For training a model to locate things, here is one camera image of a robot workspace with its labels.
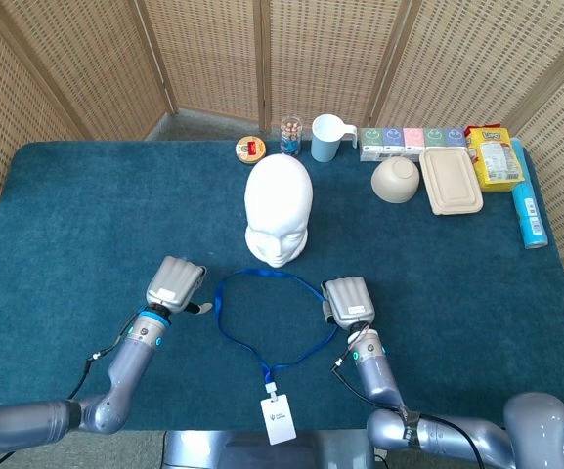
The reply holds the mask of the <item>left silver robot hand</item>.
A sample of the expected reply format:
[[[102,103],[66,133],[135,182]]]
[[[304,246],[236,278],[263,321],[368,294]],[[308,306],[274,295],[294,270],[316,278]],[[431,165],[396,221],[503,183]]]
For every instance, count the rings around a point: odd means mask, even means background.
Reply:
[[[147,288],[147,303],[159,305],[170,314],[183,311],[194,315],[207,313],[212,309],[211,303],[199,305],[191,301],[206,273],[203,266],[182,258],[166,256]]]

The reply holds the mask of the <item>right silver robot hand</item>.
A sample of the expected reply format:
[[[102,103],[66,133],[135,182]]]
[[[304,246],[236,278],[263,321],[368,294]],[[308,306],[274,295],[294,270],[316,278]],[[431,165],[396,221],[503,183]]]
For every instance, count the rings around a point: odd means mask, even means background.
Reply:
[[[356,323],[372,324],[375,309],[363,277],[330,279],[321,284],[322,309],[327,323],[350,330]]]

